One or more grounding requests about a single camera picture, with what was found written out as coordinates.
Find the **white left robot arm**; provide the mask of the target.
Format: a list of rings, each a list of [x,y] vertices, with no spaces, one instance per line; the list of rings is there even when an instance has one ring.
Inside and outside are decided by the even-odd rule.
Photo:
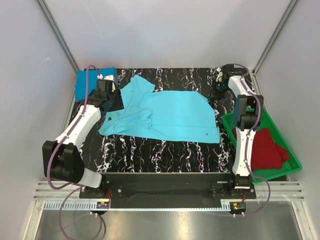
[[[85,167],[80,149],[92,127],[108,112],[122,110],[121,91],[92,90],[76,117],[54,141],[42,146],[43,170],[49,186],[60,190],[70,184],[99,188],[103,177]]]

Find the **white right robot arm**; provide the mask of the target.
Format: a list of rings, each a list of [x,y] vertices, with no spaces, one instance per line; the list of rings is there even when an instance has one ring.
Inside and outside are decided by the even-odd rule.
[[[232,166],[232,188],[248,190],[252,185],[251,159],[254,138],[261,124],[262,95],[255,94],[243,76],[229,76],[220,72],[215,80],[214,93],[231,90],[236,97],[233,111],[233,125],[236,130],[236,154]]]

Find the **light blue t shirt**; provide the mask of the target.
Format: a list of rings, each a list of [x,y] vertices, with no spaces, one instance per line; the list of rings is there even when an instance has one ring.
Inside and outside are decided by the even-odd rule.
[[[121,90],[124,108],[106,114],[102,136],[124,135],[172,142],[218,144],[220,129],[206,97],[197,91],[156,91],[135,75]]]

